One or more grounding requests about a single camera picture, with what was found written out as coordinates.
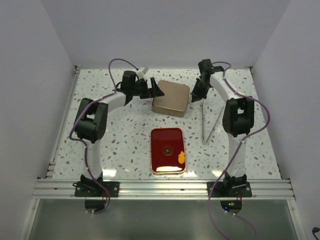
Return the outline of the gold tin lid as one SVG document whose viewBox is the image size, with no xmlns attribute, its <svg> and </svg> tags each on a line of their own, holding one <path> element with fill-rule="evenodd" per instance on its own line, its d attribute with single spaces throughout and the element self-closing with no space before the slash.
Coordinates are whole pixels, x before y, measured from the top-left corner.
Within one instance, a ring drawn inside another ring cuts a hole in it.
<svg viewBox="0 0 320 240">
<path fill-rule="evenodd" d="M 164 96 L 155 97 L 157 100 L 166 101 L 186 101 L 189 102 L 190 87 L 185 84 L 175 83 L 172 81 L 160 80 L 158 82 L 158 87 L 164 92 Z"/>
</svg>

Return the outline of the gold cookie tin box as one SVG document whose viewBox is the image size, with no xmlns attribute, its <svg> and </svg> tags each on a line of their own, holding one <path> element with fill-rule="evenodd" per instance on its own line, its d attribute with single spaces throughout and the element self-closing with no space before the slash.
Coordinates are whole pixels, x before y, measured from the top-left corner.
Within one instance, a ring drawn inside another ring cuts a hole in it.
<svg viewBox="0 0 320 240">
<path fill-rule="evenodd" d="M 182 118 L 187 110 L 188 100 L 158 100 L 152 101 L 152 111 L 157 114 Z"/>
</svg>

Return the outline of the metal tongs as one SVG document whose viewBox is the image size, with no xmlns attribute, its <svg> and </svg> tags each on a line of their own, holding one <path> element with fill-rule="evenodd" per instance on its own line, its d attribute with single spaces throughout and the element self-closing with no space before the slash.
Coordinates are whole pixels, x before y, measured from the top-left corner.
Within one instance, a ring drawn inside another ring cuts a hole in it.
<svg viewBox="0 0 320 240">
<path fill-rule="evenodd" d="M 213 135 L 215 128 L 220 122 L 224 105 L 221 101 L 212 104 L 209 100 L 202 100 L 201 103 L 201 141 L 206 145 Z"/>
</svg>

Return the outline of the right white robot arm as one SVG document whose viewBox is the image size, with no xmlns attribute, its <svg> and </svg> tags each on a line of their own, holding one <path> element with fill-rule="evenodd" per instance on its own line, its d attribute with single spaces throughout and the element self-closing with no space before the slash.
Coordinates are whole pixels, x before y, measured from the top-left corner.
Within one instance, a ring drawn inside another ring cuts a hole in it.
<svg viewBox="0 0 320 240">
<path fill-rule="evenodd" d="M 254 126 L 254 101 L 240 96 L 235 87 L 218 79 L 217 73 L 225 74 L 222 66 L 213 66 L 210 59 L 198 63 L 200 76 L 196 79 L 191 92 L 191 101 L 197 102 L 207 98 L 210 88 L 214 88 L 224 101 L 222 127 L 228 136 L 228 164 L 220 179 L 210 189 L 211 196 L 235 196 L 246 188 L 246 139 Z"/>
</svg>

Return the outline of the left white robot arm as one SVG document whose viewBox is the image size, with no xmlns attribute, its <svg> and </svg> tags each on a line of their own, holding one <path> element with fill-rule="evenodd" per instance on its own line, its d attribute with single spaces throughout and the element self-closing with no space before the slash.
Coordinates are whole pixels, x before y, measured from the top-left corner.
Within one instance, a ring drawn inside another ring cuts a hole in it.
<svg viewBox="0 0 320 240">
<path fill-rule="evenodd" d="M 76 192 L 89 192 L 92 196 L 107 196 L 108 189 L 103 184 L 103 170 L 100 160 L 100 144 L 107 130 L 108 114 L 127 105 L 135 96 L 140 99 L 163 97 L 165 93 L 158 87 L 154 77 L 151 87 L 145 74 L 148 69 L 126 70 L 113 93 L 100 99 L 83 98 L 80 101 L 69 139 L 84 144 L 84 166 Z"/>
</svg>

